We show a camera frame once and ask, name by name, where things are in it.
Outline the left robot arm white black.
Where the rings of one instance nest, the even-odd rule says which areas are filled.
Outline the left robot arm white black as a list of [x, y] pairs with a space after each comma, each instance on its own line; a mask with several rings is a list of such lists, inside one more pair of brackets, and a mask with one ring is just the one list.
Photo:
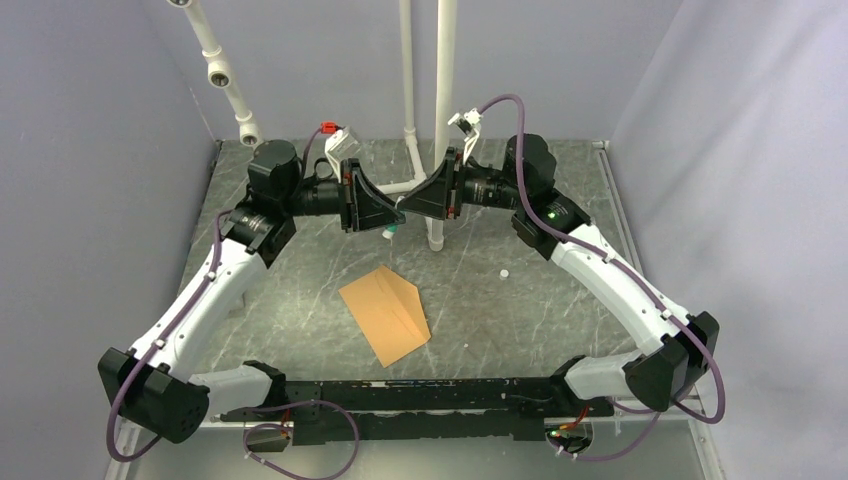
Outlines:
[[155, 440], [177, 444], [208, 417], [251, 409], [272, 420], [287, 408], [286, 376], [258, 361], [200, 374], [198, 355], [238, 297], [264, 276], [296, 233], [296, 218], [334, 215], [346, 233], [402, 224], [394, 200], [347, 157], [326, 177], [307, 175], [307, 163], [285, 140], [253, 150], [245, 197], [215, 219], [203, 265], [159, 320], [128, 349], [108, 349], [97, 368], [110, 402], [110, 455], [130, 461], [117, 446], [117, 426], [129, 420]]

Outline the green white glue stick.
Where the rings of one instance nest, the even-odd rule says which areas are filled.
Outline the green white glue stick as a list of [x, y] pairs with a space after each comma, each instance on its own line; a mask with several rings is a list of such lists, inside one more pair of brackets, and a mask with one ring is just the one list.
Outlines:
[[382, 237], [386, 240], [392, 240], [399, 229], [398, 224], [391, 224], [385, 227], [382, 231]]

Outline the brown paper envelope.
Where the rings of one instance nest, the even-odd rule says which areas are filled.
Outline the brown paper envelope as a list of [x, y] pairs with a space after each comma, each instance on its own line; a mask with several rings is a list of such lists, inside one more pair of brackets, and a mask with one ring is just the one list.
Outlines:
[[431, 339], [418, 288], [384, 265], [339, 294], [383, 367]]

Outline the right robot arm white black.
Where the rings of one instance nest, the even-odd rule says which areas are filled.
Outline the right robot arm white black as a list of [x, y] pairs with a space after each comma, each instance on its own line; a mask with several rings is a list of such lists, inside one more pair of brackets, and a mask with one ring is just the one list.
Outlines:
[[590, 216], [555, 187], [548, 143], [527, 134], [507, 142], [501, 168], [480, 165], [454, 147], [409, 194], [402, 210], [438, 220], [467, 205], [510, 210], [517, 236], [586, 287], [635, 343], [629, 353], [577, 356], [552, 375], [551, 401], [574, 415], [589, 400], [632, 397], [651, 411], [675, 405], [709, 370], [719, 333], [708, 313], [690, 314], [662, 295], [609, 244]]

